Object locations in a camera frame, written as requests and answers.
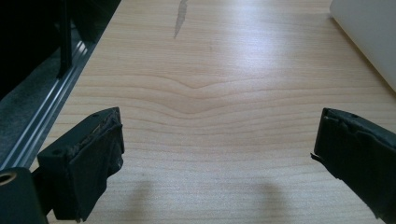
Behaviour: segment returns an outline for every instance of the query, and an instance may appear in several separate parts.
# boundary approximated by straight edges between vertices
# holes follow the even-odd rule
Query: dark mark on table
[[[177,14],[177,21],[175,27],[175,35],[174,39],[176,39],[178,32],[183,25],[184,20],[186,20],[186,13],[187,13],[187,1],[188,0],[181,0],[180,4],[178,5],[178,14]]]

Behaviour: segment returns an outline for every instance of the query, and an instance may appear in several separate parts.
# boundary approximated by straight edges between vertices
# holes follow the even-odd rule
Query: white object
[[[330,12],[396,91],[396,0],[332,0]]]

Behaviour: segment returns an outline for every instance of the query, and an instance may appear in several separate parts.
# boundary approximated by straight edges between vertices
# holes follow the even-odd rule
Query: round hole
[[[0,186],[6,185],[17,177],[17,173],[0,174]]]
[[[62,153],[62,151],[60,149],[55,149],[55,150],[52,151],[53,155],[59,155],[61,153]]]

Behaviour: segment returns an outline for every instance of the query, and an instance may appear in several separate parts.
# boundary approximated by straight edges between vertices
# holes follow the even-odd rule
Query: wood grain
[[[184,3],[177,36],[179,0],[120,3],[43,146],[120,107],[125,163],[87,223],[382,223],[309,156],[323,107],[396,131],[331,1]]]

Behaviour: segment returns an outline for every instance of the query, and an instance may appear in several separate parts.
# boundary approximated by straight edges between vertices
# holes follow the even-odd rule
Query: wooden table
[[[383,223],[309,155],[323,107],[396,131],[330,3],[123,0],[43,146],[120,107],[124,166],[86,223]]]

